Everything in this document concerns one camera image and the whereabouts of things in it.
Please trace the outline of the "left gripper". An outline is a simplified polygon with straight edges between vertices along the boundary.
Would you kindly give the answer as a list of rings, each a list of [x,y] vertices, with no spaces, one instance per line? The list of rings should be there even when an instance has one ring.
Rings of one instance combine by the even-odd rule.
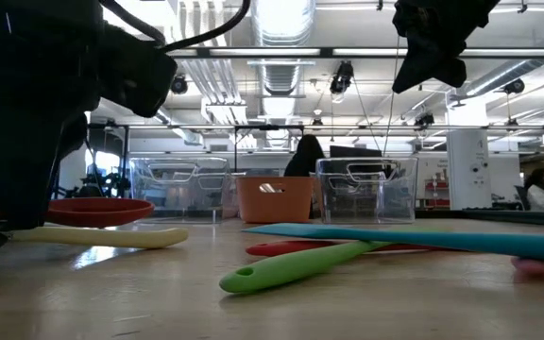
[[[107,99],[142,117],[157,113],[178,69],[164,42],[116,1],[0,1],[0,98],[30,109],[0,108],[9,229],[43,225],[56,161],[87,138],[87,117],[70,119],[73,111]]]

